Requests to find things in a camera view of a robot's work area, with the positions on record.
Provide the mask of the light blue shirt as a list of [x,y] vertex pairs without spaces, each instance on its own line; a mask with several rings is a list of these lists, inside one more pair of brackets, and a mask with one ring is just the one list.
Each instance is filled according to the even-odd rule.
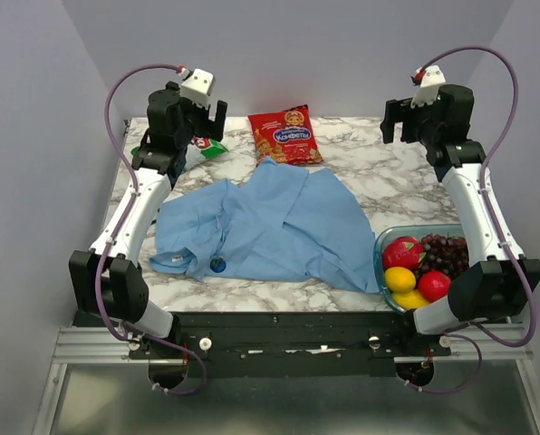
[[[227,179],[160,208],[151,268],[162,274],[303,282],[376,294],[375,235],[355,196],[329,169],[266,158],[239,187]],[[216,274],[212,258],[227,267]]]

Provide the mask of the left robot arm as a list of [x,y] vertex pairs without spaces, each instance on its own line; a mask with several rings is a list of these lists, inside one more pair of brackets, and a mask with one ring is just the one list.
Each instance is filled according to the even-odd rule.
[[150,334],[149,346],[162,358],[179,351],[181,337],[172,330],[173,314],[150,301],[139,254],[151,222],[185,167],[188,146],[195,138],[223,138],[227,103],[219,101],[216,115],[209,115],[214,84],[211,73],[194,70],[182,82],[168,82],[149,96],[149,126],[129,161],[128,191],[102,234],[69,260],[79,309]]

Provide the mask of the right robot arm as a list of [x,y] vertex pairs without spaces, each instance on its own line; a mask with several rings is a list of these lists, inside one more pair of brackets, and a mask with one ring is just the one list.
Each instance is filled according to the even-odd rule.
[[446,296],[411,311],[413,324],[397,332],[399,348],[409,355],[427,348],[431,334],[520,314],[540,281],[540,261],[525,255],[497,204],[482,145],[468,138],[473,107],[473,92],[456,84],[440,85],[431,103],[418,105],[408,98],[385,104],[383,141],[393,142],[395,126],[401,124],[401,141],[425,147],[468,244],[468,270],[451,283]]

